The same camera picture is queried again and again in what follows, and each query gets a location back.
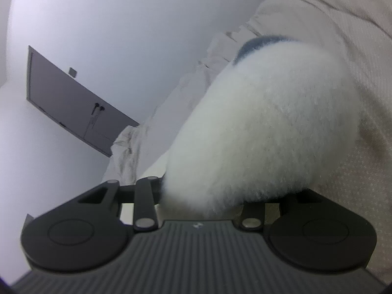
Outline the white fleece blue striped garment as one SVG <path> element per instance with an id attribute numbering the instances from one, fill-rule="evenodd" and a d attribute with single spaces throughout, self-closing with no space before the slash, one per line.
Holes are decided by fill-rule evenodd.
<path id="1" fill-rule="evenodd" d="M 211 218 L 314 186 L 353 147 L 359 115 L 338 56 L 283 36 L 251 39 L 181 126 L 161 205 Z"/>

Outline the purple grey headboard panel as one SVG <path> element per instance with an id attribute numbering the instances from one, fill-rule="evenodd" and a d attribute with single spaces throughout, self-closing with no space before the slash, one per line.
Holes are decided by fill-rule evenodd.
<path id="1" fill-rule="evenodd" d="M 109 157 L 117 136 L 139 123 L 29 47 L 26 99 L 65 130 Z M 105 107 L 91 116 L 95 103 Z"/>

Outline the black earphones on headboard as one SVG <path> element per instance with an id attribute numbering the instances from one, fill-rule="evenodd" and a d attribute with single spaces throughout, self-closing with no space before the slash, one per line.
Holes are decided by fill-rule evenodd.
<path id="1" fill-rule="evenodd" d="M 99 103 L 96 102 L 94 104 L 91 116 L 95 116 L 96 114 L 99 114 L 101 111 L 104 111 L 104 110 L 105 110 L 105 107 L 103 107 L 102 105 L 100 105 Z"/>

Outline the grey dotted bed sheet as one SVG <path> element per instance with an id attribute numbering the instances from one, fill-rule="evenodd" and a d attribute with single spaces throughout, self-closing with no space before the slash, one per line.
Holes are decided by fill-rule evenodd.
<path id="1" fill-rule="evenodd" d="M 112 145 L 103 179 L 123 185 L 160 176 L 165 152 L 216 75 L 247 40 L 286 35 L 337 54 L 349 66 L 361 96 L 355 148 L 316 187 L 327 198 L 372 223 L 377 245 L 369 270 L 391 282 L 391 0 L 266 0 L 239 31 L 220 33 L 206 57 L 181 78 L 165 102 Z"/>

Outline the small grey wall switch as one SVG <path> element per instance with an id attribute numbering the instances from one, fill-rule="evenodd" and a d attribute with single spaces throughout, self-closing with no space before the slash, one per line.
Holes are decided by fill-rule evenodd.
<path id="1" fill-rule="evenodd" d="M 75 71 L 75 69 L 73 69 L 72 67 L 69 68 L 68 71 L 69 75 L 71 75 L 71 77 L 75 78 L 77 75 L 77 71 Z"/>

